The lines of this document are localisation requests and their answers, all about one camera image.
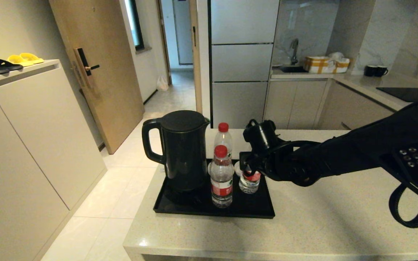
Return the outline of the clear red-capped water bottle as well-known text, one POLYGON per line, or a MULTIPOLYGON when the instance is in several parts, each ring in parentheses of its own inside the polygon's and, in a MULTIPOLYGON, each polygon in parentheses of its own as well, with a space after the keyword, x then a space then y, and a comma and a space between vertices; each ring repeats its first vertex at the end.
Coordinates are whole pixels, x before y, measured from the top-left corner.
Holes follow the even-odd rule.
POLYGON ((209 169, 211 198, 218 208, 227 208, 233 201, 234 167, 225 145, 216 145, 209 169))
POLYGON ((218 125, 218 133, 214 139, 214 147, 218 145, 223 145, 227 148, 227 156, 229 159, 232 159, 232 149, 233 149, 233 141, 231 134, 229 132, 229 124, 225 122, 221 122, 218 125))
POLYGON ((244 170, 239 178, 239 188, 241 191, 246 194, 254 194, 257 192, 261 175, 258 171, 253 173, 251 170, 244 170))

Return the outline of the wooden entrance door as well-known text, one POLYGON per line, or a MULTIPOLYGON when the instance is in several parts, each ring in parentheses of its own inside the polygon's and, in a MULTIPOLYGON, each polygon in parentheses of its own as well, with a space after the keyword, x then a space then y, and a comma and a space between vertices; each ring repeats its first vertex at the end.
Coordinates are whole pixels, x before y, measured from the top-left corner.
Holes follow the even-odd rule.
POLYGON ((114 154, 142 120, 144 103, 119 0, 49 0, 65 50, 103 143, 114 154), (83 48, 96 86, 80 75, 83 48))

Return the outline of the yellow slipper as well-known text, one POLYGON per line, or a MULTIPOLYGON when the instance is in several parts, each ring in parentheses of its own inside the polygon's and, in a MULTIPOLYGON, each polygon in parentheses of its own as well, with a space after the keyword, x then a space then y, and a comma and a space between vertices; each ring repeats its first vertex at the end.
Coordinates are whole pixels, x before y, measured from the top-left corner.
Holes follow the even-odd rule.
POLYGON ((25 61, 30 62, 32 64, 41 64, 44 62, 43 58, 40 58, 34 54, 31 53, 21 53, 21 58, 23 58, 25 61))
POLYGON ((23 58, 20 55, 10 55, 7 58, 7 61, 9 61, 12 64, 20 65, 20 66, 23 66, 23 67, 28 67, 28 66, 33 66, 34 65, 34 63, 32 61, 29 61, 29 60, 23 58))

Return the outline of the beige kitchen base cabinet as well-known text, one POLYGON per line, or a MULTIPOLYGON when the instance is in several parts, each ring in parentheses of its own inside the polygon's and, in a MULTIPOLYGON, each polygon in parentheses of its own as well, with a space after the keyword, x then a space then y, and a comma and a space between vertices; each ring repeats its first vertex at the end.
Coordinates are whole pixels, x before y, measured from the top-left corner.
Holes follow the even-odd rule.
POLYGON ((271 81, 263 118, 277 129, 357 129, 393 109, 333 79, 271 81))

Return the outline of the wooden door frame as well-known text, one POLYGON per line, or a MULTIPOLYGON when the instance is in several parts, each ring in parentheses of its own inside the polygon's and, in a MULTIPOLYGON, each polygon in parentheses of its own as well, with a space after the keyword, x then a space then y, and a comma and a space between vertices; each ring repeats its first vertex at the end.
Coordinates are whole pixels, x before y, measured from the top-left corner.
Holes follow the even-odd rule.
POLYGON ((193 74, 194 74, 196 111, 199 113, 203 113, 197 0, 189 0, 189 12, 190 12, 190 22, 191 22, 191 39, 192 39, 192 53, 193 53, 193 74))

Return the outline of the large yellow plaid storage box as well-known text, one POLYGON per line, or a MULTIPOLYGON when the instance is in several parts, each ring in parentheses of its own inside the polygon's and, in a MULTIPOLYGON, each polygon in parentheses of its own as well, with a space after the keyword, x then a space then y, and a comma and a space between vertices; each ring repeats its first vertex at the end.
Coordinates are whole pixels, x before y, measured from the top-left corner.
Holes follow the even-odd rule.
POLYGON ((306 56, 303 69, 308 73, 333 73, 336 62, 327 56, 306 56))

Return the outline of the chrome kitchen faucet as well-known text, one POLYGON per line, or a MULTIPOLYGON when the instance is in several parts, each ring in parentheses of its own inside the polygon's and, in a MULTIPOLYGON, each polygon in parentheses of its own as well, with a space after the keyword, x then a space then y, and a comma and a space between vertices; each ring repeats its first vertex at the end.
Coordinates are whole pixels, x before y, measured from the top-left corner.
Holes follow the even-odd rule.
POLYGON ((299 39, 298 38, 293 39, 291 44, 290 44, 290 48, 292 49, 292 56, 291 56, 291 60, 290 60, 290 65, 292 65, 292 66, 294 66, 298 63, 298 58, 297 58, 298 45, 299 45, 299 39))

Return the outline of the black rectangular serving tray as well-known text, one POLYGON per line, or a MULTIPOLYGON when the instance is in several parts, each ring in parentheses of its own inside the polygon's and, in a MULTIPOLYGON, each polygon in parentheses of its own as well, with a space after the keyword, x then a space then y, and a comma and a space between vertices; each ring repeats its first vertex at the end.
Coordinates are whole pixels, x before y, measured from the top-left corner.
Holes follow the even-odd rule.
POLYGON ((257 192, 247 194, 239 188, 239 177, 233 178, 233 200, 227 208, 218 208, 212 202, 211 183, 190 192, 175 192, 165 178, 153 210, 156 213, 220 216, 230 218, 272 219, 274 207, 265 177, 261 177, 257 192))

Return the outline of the beige shoe cabinet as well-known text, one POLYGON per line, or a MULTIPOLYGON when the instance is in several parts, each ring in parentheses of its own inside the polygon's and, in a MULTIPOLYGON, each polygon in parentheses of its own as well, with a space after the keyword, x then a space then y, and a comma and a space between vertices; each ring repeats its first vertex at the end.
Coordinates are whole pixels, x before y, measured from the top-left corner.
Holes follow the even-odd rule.
POLYGON ((60 61, 0 75, 0 261, 40 261, 106 170, 60 61))

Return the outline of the white hallway door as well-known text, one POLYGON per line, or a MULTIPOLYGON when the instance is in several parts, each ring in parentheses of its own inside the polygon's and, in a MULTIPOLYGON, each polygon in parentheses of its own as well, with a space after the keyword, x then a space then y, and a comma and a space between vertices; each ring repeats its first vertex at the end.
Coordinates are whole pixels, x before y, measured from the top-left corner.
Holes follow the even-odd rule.
POLYGON ((193 64, 189 0, 173 0, 176 46, 180 65, 193 64))

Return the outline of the silver refrigerator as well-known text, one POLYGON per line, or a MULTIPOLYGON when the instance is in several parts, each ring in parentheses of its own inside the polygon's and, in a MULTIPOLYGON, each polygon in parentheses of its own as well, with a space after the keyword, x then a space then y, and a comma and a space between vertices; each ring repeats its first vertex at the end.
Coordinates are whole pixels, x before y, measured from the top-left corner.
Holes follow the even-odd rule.
POLYGON ((280 0, 208 0, 213 127, 262 120, 280 0))

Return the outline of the small yellow plaid storage box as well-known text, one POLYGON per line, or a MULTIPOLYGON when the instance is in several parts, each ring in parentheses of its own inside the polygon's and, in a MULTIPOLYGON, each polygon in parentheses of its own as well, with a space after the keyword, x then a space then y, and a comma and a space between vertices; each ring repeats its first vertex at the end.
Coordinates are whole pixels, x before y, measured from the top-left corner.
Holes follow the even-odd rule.
POLYGON ((332 73, 346 73, 348 66, 350 64, 350 59, 342 57, 335 59, 335 68, 332 73))

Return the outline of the dark framed window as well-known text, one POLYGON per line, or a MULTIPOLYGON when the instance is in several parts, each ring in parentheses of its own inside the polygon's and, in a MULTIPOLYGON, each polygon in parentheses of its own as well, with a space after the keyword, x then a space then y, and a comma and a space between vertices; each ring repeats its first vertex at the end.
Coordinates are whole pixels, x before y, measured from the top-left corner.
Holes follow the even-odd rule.
POLYGON ((140 20, 138 15, 138 7, 136 0, 125 0, 127 16, 129 19, 129 24, 131 28, 131 36, 135 46, 136 51, 144 50, 144 39, 142 35, 142 30, 140 26, 140 20))

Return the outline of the black electric kettle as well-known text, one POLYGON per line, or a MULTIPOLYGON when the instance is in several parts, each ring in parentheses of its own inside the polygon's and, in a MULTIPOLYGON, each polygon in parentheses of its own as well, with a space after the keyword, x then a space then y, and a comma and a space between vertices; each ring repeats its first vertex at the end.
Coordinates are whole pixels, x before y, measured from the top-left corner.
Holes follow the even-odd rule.
POLYGON ((165 167, 169 186, 177 192, 196 190, 207 178, 205 132, 210 121, 190 110, 173 111, 146 120, 142 141, 146 157, 165 167), (152 150, 149 132, 157 129, 161 140, 159 155, 152 150))

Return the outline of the black induction cooktop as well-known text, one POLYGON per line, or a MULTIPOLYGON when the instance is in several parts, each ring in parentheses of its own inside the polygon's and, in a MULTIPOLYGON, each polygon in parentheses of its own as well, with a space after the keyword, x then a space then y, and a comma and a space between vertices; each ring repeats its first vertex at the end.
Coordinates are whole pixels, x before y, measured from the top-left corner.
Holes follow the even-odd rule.
POLYGON ((405 102, 417 102, 418 101, 418 88, 406 88, 406 87, 377 87, 379 91, 383 91, 386 94, 396 97, 397 99, 405 102))

